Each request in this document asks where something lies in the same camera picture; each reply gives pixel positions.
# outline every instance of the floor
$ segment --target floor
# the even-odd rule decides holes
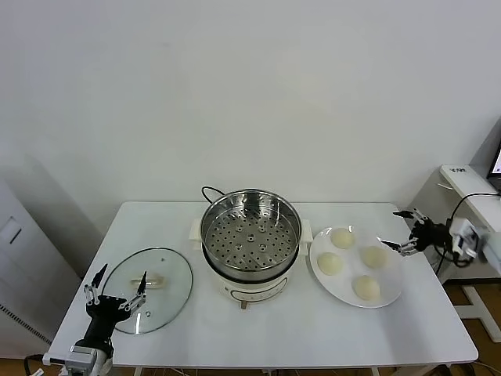
[[[496,322],[501,326],[501,287],[495,284],[476,286],[478,294],[487,305],[489,311],[494,316]],[[463,294],[458,286],[446,286],[445,290],[452,303],[455,305],[469,304],[467,297]],[[501,371],[501,343],[494,343],[489,338],[480,320],[464,320],[464,325],[473,338],[479,353],[479,361],[486,363],[497,370]],[[31,364],[31,371],[37,370],[39,365]],[[42,367],[45,374],[48,376],[57,376],[58,367]],[[494,371],[491,373],[487,368],[474,365],[474,370],[477,376],[501,376],[496,375]],[[395,371],[395,368],[380,368],[381,376],[389,376]],[[194,370],[184,370],[186,376],[196,376]],[[467,376],[462,373],[459,366],[451,367],[452,376]],[[132,369],[117,369],[115,376],[132,376]],[[173,370],[154,370],[146,369],[143,371],[143,376],[179,376]],[[263,376],[260,370],[249,371],[220,371],[220,370],[198,370],[198,376]],[[299,375],[295,371],[282,371],[280,376],[369,376],[370,370],[344,369],[344,370],[301,370]],[[24,376],[24,368],[22,360],[4,360],[0,359],[0,376]]]

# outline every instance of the white table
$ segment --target white table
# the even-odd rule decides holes
[[[409,234],[404,221],[391,214],[396,209],[392,204],[294,206],[310,220],[314,234],[343,224],[372,224],[382,238],[397,242]],[[437,364],[477,359],[473,342],[423,255],[405,258],[402,296],[382,309],[360,309],[337,300],[318,284],[303,257],[280,296],[241,310],[211,285],[201,252],[188,241],[192,221],[206,207],[206,203],[149,202],[121,206],[84,283],[105,263],[109,263],[107,276],[140,249],[169,247],[189,260],[193,291],[169,325],[139,336],[115,331],[115,365],[259,369],[424,365],[407,368],[423,374]],[[88,323],[80,289],[50,353],[66,353],[82,338]]]

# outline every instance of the white plate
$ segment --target white plate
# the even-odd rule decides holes
[[[330,240],[331,231],[338,228],[350,228],[355,235],[355,245],[349,249],[335,247]],[[387,252],[387,264],[381,269],[371,269],[360,258],[360,250],[376,245]],[[324,252],[332,252],[343,259],[343,269],[333,276],[320,271],[317,258]],[[377,236],[354,226],[329,227],[315,237],[309,252],[313,273],[329,293],[348,304],[362,308],[380,308],[394,302],[402,293],[402,257],[396,251],[382,244]],[[351,286],[356,277],[367,275],[374,277],[380,284],[381,297],[377,300],[363,300],[357,296]]]

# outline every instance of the glass lid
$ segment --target glass lid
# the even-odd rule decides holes
[[[169,248],[147,248],[121,262],[111,272],[103,294],[131,299],[146,271],[146,302],[116,329],[143,334],[170,323],[188,300],[193,276],[188,261]]]

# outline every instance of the robotic arm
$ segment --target robotic arm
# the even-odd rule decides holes
[[[146,301],[146,272],[131,300],[108,295],[98,295],[97,289],[106,271],[107,264],[94,276],[90,285],[84,286],[85,309],[91,317],[83,339],[71,347],[66,359],[54,359],[44,355],[44,364],[64,365],[72,376],[103,376],[112,367],[114,348],[111,335],[115,325],[125,321]]]
[[[444,225],[436,224],[422,215],[417,209],[397,211],[394,215],[407,219],[415,219],[409,241],[398,244],[387,240],[380,241],[403,256],[413,255],[433,246],[435,251],[445,260],[459,268],[469,266],[485,246],[475,226],[463,218],[448,219]]]

